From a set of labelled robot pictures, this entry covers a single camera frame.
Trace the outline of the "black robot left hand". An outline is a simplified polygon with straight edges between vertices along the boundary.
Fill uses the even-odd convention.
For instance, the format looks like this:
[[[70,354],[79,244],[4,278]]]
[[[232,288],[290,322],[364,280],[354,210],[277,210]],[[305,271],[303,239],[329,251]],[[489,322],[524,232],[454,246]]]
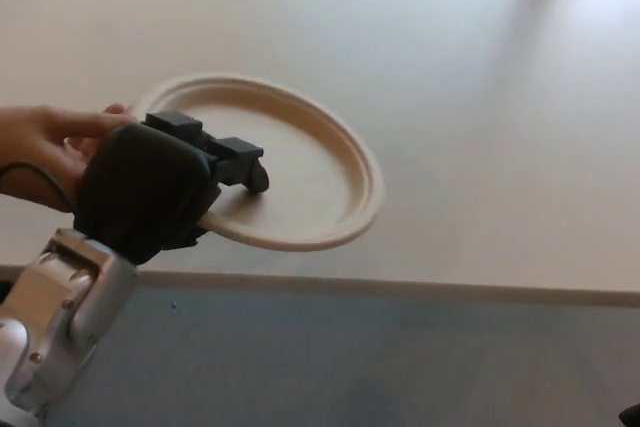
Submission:
[[[109,133],[85,169],[73,227],[135,265],[193,247],[223,187],[269,188],[264,150],[216,138],[178,111],[150,112]]]

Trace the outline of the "person's bare hand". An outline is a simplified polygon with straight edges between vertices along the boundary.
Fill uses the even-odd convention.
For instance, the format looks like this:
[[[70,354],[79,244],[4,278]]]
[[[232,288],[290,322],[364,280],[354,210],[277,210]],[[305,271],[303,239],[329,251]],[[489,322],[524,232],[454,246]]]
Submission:
[[[1,193],[69,212],[84,171],[107,134],[135,121],[130,108],[77,111],[46,105],[1,109]]]

